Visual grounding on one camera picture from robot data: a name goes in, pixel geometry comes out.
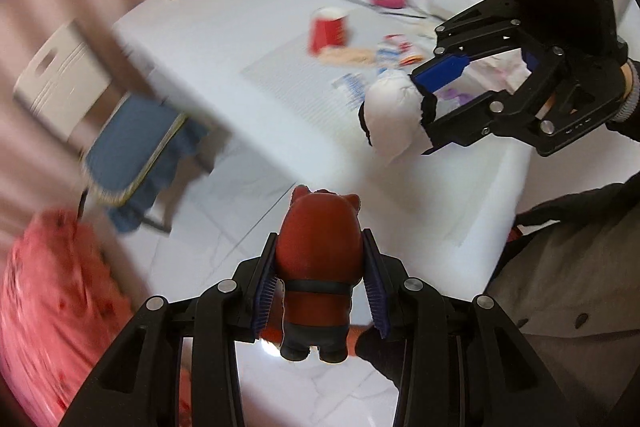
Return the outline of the person's right hand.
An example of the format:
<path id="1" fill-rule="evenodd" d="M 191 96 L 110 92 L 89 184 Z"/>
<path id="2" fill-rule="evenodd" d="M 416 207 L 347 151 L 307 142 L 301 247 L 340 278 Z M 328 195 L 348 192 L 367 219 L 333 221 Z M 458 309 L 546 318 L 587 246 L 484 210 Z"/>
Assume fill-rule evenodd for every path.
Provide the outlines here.
<path id="1" fill-rule="evenodd" d="M 558 84 L 540 124 L 545 135 L 577 134 L 600 127 L 631 94 L 630 67 L 616 60 L 564 60 L 552 79 Z"/>

